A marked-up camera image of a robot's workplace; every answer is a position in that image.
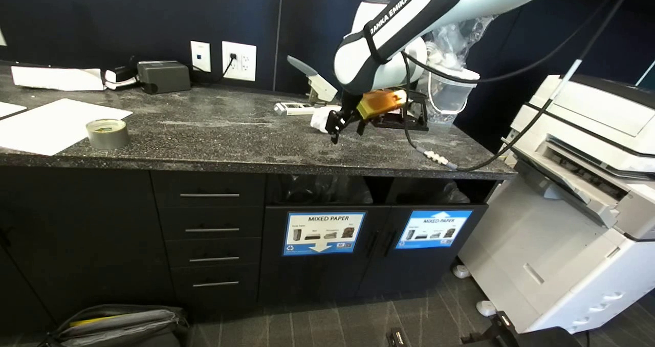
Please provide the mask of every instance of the black granite countertop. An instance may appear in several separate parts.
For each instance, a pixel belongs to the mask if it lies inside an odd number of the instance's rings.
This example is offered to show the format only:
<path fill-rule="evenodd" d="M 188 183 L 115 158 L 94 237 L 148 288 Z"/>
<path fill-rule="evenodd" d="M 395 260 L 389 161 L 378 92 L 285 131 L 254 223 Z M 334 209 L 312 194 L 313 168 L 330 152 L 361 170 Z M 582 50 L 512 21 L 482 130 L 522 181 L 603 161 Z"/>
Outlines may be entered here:
<path fill-rule="evenodd" d="M 61 98 L 132 111 L 124 119 L 131 143 L 104 151 L 84 139 L 55 156 L 0 148 L 0 165 L 108 169 L 206 170 L 452 179 L 508 179 L 514 171 L 495 161 L 474 172 L 453 172 L 423 158 L 401 130 L 350 126 L 338 145 L 309 126 L 311 116 L 278 116 L 276 102 L 302 98 L 223 88 L 148 95 L 140 89 L 104 92 L 35 90 L 14 86 L 0 70 L 0 101 L 34 109 Z M 412 132 L 413 139 L 460 166 L 489 158 L 456 127 Z"/>

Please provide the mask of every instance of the gray bag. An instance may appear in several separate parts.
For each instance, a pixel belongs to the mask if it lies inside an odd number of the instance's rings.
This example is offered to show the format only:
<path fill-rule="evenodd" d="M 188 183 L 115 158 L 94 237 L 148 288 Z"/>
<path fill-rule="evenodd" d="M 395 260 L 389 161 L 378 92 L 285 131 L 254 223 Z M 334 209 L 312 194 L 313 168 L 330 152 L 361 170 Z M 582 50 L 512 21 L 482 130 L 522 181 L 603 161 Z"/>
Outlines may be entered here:
<path fill-rule="evenodd" d="M 76 321 L 99 319 L 72 326 Z M 180 347 L 189 324 L 181 308 L 100 305 L 66 320 L 49 335 L 49 347 Z"/>

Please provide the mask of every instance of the printer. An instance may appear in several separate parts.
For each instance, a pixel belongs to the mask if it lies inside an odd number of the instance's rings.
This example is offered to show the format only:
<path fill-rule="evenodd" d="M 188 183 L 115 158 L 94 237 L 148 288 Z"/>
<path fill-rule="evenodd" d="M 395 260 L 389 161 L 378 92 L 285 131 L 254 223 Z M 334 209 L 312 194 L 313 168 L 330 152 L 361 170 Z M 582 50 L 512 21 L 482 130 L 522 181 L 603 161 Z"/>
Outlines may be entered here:
<path fill-rule="evenodd" d="M 559 78 L 521 107 L 506 142 Z M 598 328 L 655 287 L 653 93 L 574 76 L 505 162 L 519 176 L 459 257 L 517 331 Z"/>

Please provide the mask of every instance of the cabinet door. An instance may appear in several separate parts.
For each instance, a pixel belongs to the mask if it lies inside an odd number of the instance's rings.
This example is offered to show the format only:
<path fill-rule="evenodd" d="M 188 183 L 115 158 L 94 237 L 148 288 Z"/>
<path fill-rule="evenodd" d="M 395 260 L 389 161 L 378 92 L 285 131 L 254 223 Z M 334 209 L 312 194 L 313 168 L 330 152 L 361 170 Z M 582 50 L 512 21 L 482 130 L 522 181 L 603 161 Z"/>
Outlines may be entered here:
<path fill-rule="evenodd" d="M 0 247 L 0 337 L 26 332 L 46 332 L 54 323 L 23 279 L 5 250 Z"/>
<path fill-rule="evenodd" d="M 2 172 L 7 253 L 56 321 L 98 303 L 174 299 L 147 171 Z"/>
<path fill-rule="evenodd" d="M 292 214 L 365 212 L 351 253 L 284 256 Z M 353 297 L 362 281 L 389 207 L 267 207 L 259 299 L 264 303 Z M 304 239 L 309 232 L 298 233 Z M 338 231 L 335 241 L 344 234 Z"/>
<path fill-rule="evenodd" d="M 369 267 L 362 279 L 358 296 L 384 295 L 398 291 L 423 291 L 436 286 L 442 276 L 449 270 L 449 266 L 457 256 L 468 236 L 482 218 L 487 210 L 487 205 L 439 205 L 426 207 L 402 207 L 391 208 L 386 229 L 381 234 L 381 239 L 374 249 L 374 255 L 370 259 Z M 449 211 L 471 211 L 464 224 L 456 232 L 447 234 L 447 230 L 440 233 L 424 231 L 419 228 L 416 231 L 405 231 L 412 213 L 414 211 L 439 212 Z M 423 248 L 397 248 L 399 242 L 416 240 L 419 237 L 423 242 Z M 442 238 L 452 243 L 447 247 L 428 247 L 429 240 Z"/>

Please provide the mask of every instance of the duct tape roll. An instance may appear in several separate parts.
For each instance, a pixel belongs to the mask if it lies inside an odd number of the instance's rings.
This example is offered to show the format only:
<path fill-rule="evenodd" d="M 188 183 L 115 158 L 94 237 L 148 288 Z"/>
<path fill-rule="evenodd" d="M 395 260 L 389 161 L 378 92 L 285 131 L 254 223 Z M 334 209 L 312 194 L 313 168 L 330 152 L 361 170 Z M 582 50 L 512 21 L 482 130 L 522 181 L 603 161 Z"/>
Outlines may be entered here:
<path fill-rule="evenodd" d="M 117 149 L 129 143 L 127 125 L 121 119 L 98 119 L 86 124 L 91 146 L 96 149 Z"/>

